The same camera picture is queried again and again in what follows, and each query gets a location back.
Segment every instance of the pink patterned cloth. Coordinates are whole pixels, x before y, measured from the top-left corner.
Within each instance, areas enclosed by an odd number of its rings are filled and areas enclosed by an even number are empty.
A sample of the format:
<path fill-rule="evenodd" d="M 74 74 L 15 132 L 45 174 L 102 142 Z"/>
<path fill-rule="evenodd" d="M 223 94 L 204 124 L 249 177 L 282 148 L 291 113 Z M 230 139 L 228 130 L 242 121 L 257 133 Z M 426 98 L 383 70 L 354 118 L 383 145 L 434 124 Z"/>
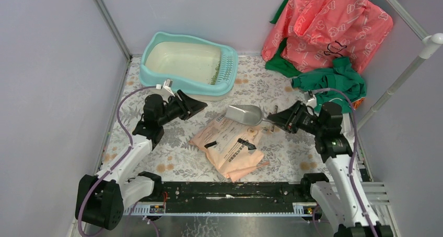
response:
<path fill-rule="evenodd" d="M 289 0 L 266 38 L 262 56 L 269 61 L 288 37 L 282 58 L 300 72 L 332 67 L 349 56 L 362 73 L 392 29 L 392 18 L 369 0 Z"/>

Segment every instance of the metal floor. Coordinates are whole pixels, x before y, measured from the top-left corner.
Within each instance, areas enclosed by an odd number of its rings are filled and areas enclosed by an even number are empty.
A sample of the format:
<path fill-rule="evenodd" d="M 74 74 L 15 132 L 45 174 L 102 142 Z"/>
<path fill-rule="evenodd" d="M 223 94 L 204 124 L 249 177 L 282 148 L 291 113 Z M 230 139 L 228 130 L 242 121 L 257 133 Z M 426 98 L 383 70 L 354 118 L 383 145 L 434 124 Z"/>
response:
<path fill-rule="evenodd" d="M 140 216 L 131 216 L 123 228 L 126 219 L 112 231 L 105 231 L 100 237 L 155 237 L 154 226 L 147 224 Z M 312 222 L 307 223 L 299 217 L 193 217 L 163 216 L 155 221 L 161 237 L 198 236 L 198 237 L 319 237 Z M 332 228 L 328 223 L 317 224 L 322 236 L 332 236 Z M 97 232 L 91 227 L 89 233 Z"/>

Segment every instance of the silver litter scoop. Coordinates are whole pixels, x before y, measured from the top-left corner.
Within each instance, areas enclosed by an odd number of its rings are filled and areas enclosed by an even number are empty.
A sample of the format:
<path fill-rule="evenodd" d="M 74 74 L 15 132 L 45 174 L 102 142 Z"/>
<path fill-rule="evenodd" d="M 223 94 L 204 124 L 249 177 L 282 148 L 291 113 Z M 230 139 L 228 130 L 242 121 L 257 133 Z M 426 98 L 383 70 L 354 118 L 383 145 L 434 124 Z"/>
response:
<path fill-rule="evenodd" d="M 258 126 L 262 121 L 272 123 L 256 105 L 230 105 L 225 117 L 248 126 Z"/>

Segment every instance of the light blue litter box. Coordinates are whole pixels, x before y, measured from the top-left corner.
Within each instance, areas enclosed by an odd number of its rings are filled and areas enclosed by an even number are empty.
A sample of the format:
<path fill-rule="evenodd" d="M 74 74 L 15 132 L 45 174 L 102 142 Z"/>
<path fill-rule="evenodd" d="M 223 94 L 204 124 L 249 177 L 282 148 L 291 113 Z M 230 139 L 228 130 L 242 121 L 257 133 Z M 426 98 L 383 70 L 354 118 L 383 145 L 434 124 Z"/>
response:
<path fill-rule="evenodd" d="M 180 89 L 200 100 L 221 100 L 234 86 L 237 68 L 237 52 L 229 46 L 157 32 L 143 53 L 140 82 L 154 86 L 169 78 L 173 91 Z"/>

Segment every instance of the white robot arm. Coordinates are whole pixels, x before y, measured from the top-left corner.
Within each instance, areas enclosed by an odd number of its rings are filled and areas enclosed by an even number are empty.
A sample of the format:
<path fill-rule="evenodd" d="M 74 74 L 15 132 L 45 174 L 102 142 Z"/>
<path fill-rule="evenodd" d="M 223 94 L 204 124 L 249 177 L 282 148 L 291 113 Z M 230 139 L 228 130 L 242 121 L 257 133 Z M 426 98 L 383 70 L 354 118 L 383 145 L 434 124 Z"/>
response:
<path fill-rule="evenodd" d="M 187 120 L 206 106 L 206 103 L 188 97 L 181 90 L 170 96 L 168 102 L 159 94 L 147 96 L 142 118 L 132 132 L 132 147 L 123 150 L 96 175 L 84 175 L 80 180 L 75 217 L 78 219 L 82 211 L 82 221 L 112 230 L 127 207 L 144 197 L 158 196 L 161 193 L 157 188 L 161 187 L 160 176 L 142 172 L 129 182 L 130 175 L 160 142 L 164 134 L 163 125 L 175 118 Z"/>
<path fill-rule="evenodd" d="M 103 179 L 108 182 L 114 180 L 120 186 L 123 208 L 127 208 L 141 198 L 151 195 L 154 189 L 154 181 L 145 176 L 137 176 L 131 180 L 131 182 L 127 182 L 132 174 L 132 170 L 152 151 L 153 145 L 152 141 L 145 136 L 135 135 L 132 138 L 134 140 L 134 146 L 131 152 Z M 125 152 L 126 150 L 121 151 L 109 164 L 102 167 L 102 169 L 97 172 L 97 177 L 102 177 L 106 171 L 110 170 Z"/>
<path fill-rule="evenodd" d="M 308 97 L 309 102 L 316 104 L 312 96 Z M 334 236 L 392 236 L 390 226 L 381 226 L 360 180 L 354 175 L 355 166 L 350 166 L 353 150 L 341 133 L 341 106 L 326 102 L 319 115 L 310 108 L 311 111 L 301 101 L 297 101 L 289 109 L 267 117 L 288 133 L 302 129 L 315 135 L 316 150 L 331 173 L 340 198 L 332 191 L 324 173 L 304 175 L 301 180 L 304 194 L 311 196 L 320 205 L 331 223 Z"/>

